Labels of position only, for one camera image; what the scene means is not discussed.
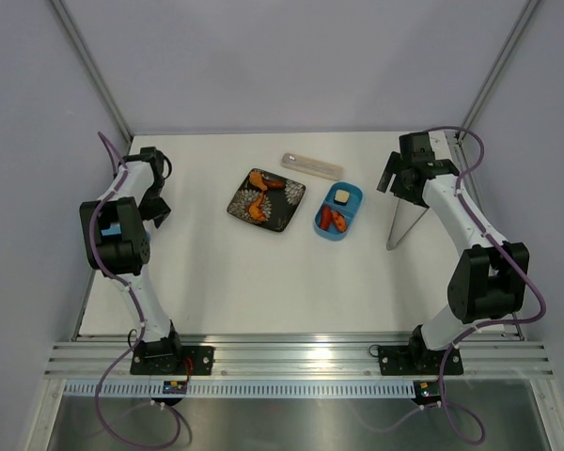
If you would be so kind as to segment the blue lunch box lid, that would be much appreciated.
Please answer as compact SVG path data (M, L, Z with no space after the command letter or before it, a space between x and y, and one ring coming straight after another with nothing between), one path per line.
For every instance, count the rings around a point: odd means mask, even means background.
M121 234L121 226L119 223L112 223L107 228L101 228L100 232L102 237L118 236Z

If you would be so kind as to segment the metal tongs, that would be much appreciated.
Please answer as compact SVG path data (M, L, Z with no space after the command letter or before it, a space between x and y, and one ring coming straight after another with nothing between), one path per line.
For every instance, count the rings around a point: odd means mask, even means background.
M386 241L386 250L393 251L398 248L427 211L423 207L399 199L391 221Z

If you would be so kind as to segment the sushi piece with seaweed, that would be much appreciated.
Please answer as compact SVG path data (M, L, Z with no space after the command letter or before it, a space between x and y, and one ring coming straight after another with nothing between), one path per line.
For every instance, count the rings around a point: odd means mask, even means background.
M345 206L350 199L351 194L346 190L336 190L334 196L334 202L337 205Z

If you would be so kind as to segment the red sausage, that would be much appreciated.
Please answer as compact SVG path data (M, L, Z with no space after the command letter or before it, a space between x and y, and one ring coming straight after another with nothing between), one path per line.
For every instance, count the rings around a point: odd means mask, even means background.
M334 216L331 207L329 205L324 205L321 208L319 228L323 231L327 231L333 223L333 218Z

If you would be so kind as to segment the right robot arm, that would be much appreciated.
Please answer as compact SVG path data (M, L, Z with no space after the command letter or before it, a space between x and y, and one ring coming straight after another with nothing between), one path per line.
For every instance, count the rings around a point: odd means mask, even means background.
M465 191L462 172L436 157L428 132L399 138L377 187L397 199L433 211L459 255L446 289L447 304L417 326L402 346L379 346L384 376L463 373L459 343L480 327L512 319L523 305L529 252L510 242L485 218Z

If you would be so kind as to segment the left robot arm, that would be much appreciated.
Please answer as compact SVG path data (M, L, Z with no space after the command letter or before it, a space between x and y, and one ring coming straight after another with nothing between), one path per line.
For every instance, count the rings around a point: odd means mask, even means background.
M149 278L146 224L160 226L171 212L161 197L171 162L157 148L122 158L99 199L79 214L90 267L111 280L135 320L134 375L172 374L183 368L184 351L172 320Z

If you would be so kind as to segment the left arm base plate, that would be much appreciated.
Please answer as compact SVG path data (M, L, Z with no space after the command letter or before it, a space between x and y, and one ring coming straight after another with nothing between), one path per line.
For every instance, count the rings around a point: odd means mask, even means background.
M138 348L130 373L135 376L210 376L215 348L182 346L179 350Z

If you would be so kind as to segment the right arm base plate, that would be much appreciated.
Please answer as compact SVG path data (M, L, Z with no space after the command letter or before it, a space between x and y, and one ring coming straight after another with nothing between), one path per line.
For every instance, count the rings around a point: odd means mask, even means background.
M446 350L412 350L407 345L374 347L382 376L448 376L464 373L462 357L452 350L444 360Z

